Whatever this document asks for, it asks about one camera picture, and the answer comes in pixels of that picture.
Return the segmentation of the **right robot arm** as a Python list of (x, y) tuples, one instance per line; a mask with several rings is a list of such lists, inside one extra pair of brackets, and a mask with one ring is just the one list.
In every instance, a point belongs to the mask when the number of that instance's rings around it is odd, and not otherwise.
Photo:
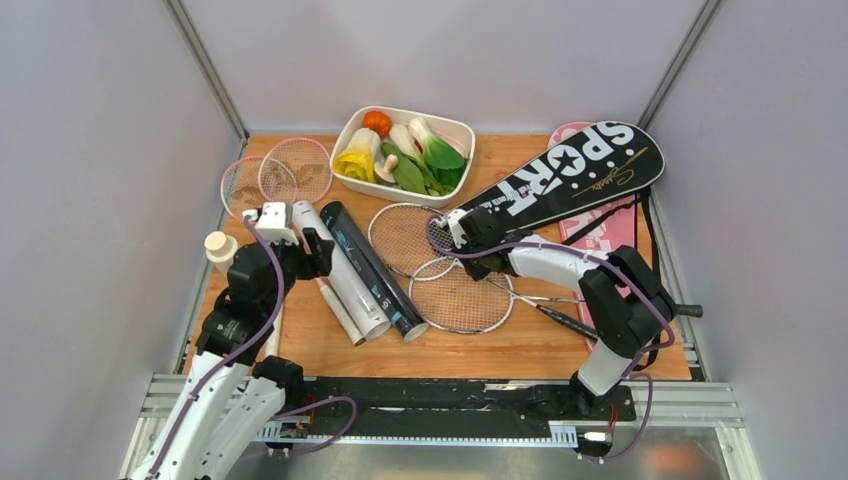
[(480, 280), (491, 273), (543, 280), (582, 297), (597, 332), (589, 358), (573, 379), (586, 393), (603, 397), (661, 335), (675, 337), (678, 308), (659, 276), (632, 247), (612, 252), (581, 250), (527, 230), (504, 230), (490, 212), (454, 209), (439, 222), (451, 239), (447, 254)]

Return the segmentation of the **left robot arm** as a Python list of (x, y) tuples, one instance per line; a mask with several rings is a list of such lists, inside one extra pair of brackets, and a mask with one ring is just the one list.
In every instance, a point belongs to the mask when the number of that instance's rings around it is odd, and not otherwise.
[(202, 324), (183, 388), (132, 479), (224, 479), (260, 428), (302, 391), (303, 369), (257, 355), (299, 280), (328, 275), (335, 244), (308, 227), (225, 258), (227, 286)]

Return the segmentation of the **black shuttlecock tube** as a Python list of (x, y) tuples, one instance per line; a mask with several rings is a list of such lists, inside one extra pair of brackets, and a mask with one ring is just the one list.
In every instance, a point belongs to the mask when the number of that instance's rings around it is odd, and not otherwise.
[(319, 217), (403, 341), (410, 343), (419, 338), (429, 324), (344, 204), (340, 201), (327, 203), (320, 209)]

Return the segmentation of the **white shuttlecock tube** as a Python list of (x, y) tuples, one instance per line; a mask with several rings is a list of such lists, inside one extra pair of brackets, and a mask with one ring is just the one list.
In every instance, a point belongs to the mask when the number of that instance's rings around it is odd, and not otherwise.
[(293, 223), (302, 230), (314, 228), (322, 240), (333, 245), (332, 267), (325, 278), (334, 289), (341, 303), (351, 316), (359, 332), (366, 340), (375, 340), (389, 327), (390, 322), (377, 300), (347, 258), (343, 249), (333, 239), (330, 231), (320, 219), (316, 209), (306, 200), (293, 204)]

